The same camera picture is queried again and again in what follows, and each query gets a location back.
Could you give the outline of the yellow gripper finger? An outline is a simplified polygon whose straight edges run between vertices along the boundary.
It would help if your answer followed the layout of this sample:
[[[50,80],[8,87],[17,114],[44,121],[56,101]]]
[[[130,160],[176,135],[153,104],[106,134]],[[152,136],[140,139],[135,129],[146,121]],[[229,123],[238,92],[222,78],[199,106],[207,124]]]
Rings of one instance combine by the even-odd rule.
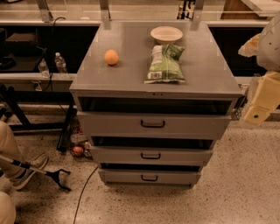
[[[258,33],[251,39],[249,39],[244,45],[238,50],[238,54],[243,57],[252,57],[256,56],[258,53],[258,43],[261,34]]]
[[[280,73],[268,71],[259,81],[250,106],[243,116],[245,122],[258,125],[280,105]]]

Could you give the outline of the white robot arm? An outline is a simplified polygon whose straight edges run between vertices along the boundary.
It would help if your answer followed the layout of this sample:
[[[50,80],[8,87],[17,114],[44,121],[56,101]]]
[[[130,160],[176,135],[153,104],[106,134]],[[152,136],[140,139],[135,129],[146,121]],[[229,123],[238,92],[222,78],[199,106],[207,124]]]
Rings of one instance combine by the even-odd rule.
[[[264,122],[280,105],[280,13],[277,13],[262,32],[249,39],[238,53],[243,57],[256,56],[259,67],[267,70],[258,86],[243,120],[250,124]]]

